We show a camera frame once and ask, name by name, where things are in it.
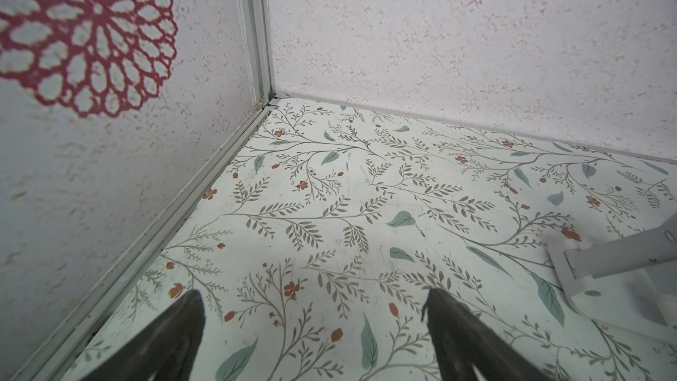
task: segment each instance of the white stand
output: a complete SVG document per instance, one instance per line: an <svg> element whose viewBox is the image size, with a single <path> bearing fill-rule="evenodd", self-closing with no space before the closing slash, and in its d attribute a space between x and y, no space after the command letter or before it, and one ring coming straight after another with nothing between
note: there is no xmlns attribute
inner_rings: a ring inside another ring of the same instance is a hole
<svg viewBox="0 0 677 381"><path fill-rule="evenodd" d="M674 217L669 220L671 223L674 221ZM665 342L677 343L677 260L661 259L663 263L657 264L652 260L640 268L636 268L634 263L627 267L630 270L603 271L611 275L593 277L584 274L595 274L595 268L577 263L585 259L572 259L576 254L597 254L599 250L609 249L609 246L620 248L623 243L627 245L626 240L632 237L635 237L635 241L641 241L640 244L646 249L650 249L651 245L643 241L648 240L648 235L653 235L656 241L667 241L667 246L662 243L660 247L677 247L677 243L670 239L669 232L663 236L666 224L626 237L616 245L616 241L611 241L581 249L581 243L568 238L549 241L548 253L569 305L585 317ZM609 258L598 260L598 266L608 268Z"/></svg>

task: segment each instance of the speckled wall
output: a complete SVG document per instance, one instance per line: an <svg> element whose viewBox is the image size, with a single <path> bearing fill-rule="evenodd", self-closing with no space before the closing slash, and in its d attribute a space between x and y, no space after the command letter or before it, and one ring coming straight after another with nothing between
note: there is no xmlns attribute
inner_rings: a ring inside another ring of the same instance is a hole
<svg viewBox="0 0 677 381"><path fill-rule="evenodd" d="M677 158L677 0L269 0L278 92Z"/></svg>
<svg viewBox="0 0 677 381"><path fill-rule="evenodd" d="M253 113L238 0L0 0L0 379Z"/></svg>

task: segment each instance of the floral patterned surface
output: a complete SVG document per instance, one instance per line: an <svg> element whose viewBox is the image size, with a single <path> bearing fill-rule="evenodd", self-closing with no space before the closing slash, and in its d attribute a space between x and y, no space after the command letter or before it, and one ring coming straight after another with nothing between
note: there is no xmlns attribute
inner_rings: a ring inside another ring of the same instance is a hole
<svg viewBox="0 0 677 381"><path fill-rule="evenodd" d="M555 379L675 379L677 346L574 313L546 251L660 224L677 210L675 172L284 99L65 379L197 288L207 326L193 380L438 380L420 321L433 287Z"/></svg>

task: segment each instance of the red floral medallion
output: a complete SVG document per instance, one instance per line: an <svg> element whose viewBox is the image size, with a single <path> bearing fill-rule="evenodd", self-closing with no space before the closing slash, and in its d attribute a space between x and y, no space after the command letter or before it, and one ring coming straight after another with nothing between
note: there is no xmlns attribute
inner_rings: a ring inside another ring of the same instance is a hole
<svg viewBox="0 0 677 381"><path fill-rule="evenodd" d="M176 55L172 0L0 0L0 76L81 117L157 97Z"/></svg>

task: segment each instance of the wallpaper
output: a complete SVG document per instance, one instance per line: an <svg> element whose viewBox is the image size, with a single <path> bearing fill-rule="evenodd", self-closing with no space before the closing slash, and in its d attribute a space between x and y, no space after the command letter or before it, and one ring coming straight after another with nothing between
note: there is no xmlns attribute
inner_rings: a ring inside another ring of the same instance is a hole
<svg viewBox="0 0 677 381"><path fill-rule="evenodd" d="M0 0L0 380L253 113L214 1Z"/></svg>
<svg viewBox="0 0 677 381"><path fill-rule="evenodd" d="M677 158L677 0L268 0L275 90Z"/></svg>
<svg viewBox="0 0 677 381"><path fill-rule="evenodd" d="M677 165L287 98L65 376L190 289L193 380L438 380L420 309L463 302L557 380L670 380L676 345L573 312L546 243L613 240L677 210Z"/></svg>

